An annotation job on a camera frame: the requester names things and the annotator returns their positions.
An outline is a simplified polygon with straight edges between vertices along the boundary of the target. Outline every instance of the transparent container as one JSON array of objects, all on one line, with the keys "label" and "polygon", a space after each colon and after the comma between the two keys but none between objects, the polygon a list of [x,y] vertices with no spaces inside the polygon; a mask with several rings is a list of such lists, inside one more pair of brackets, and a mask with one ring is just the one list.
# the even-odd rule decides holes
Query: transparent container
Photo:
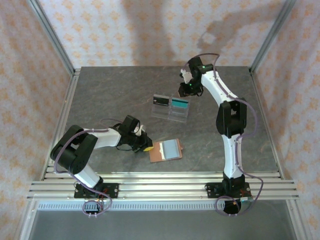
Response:
[{"label": "transparent container", "polygon": [[173,95],[165,96],[154,94],[151,116],[186,123],[189,106],[189,100],[173,97]]}]

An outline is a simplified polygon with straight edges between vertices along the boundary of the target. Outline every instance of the patterned wall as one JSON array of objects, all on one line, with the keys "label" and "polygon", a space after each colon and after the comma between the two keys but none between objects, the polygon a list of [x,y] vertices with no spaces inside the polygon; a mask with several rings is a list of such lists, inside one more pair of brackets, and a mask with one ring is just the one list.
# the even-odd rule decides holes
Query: patterned wall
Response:
[{"label": "patterned wall", "polygon": [[75,68],[177,66],[199,53],[249,66],[284,0],[40,0]]},{"label": "patterned wall", "polygon": [[26,0],[0,1],[0,239],[12,240],[70,76]]},{"label": "patterned wall", "polygon": [[320,4],[301,0],[257,71],[268,125],[320,239]]}]

